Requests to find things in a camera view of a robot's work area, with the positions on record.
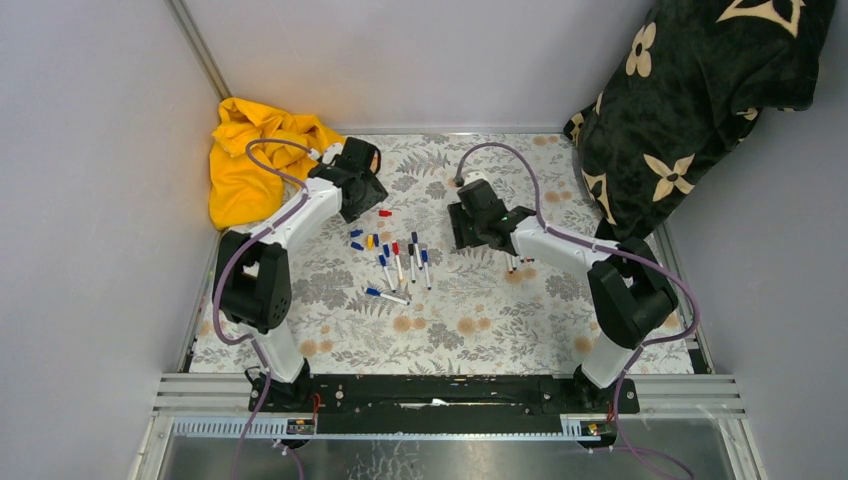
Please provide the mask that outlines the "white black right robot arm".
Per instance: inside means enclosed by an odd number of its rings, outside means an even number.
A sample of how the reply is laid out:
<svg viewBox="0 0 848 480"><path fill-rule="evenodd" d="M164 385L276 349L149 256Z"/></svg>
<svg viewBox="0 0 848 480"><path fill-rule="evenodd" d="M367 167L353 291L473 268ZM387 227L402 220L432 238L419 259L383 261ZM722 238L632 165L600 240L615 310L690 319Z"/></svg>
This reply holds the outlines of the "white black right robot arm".
<svg viewBox="0 0 848 480"><path fill-rule="evenodd" d="M639 239L617 244L554 233L540 225L536 211L508 209L483 178L460 187L457 194L457 202L448 207L457 248L486 245L513 258L585 275L601 332L575 373L580 379L573 396L583 410L601 410L642 342L679 304L667 276L656 270L651 250Z"/></svg>

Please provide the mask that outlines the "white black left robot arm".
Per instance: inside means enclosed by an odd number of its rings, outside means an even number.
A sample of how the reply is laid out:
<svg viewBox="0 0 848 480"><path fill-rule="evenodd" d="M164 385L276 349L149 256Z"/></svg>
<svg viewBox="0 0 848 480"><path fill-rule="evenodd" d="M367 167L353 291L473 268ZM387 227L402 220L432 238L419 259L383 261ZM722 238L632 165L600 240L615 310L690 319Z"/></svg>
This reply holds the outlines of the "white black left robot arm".
<svg viewBox="0 0 848 480"><path fill-rule="evenodd" d="M304 407L311 388L299 377L306 359L287 320L293 304L290 257L303 246L316 246L315 235L331 218L352 223L388 196L377 177L382 162L377 146L349 137L323 152L305 151L317 163L306 179L294 181L293 196L248 232L229 231L221 238L212 295L216 332L222 334L220 320L226 318L241 335L222 336L224 343L253 343L275 381L272 398L288 411Z"/></svg>

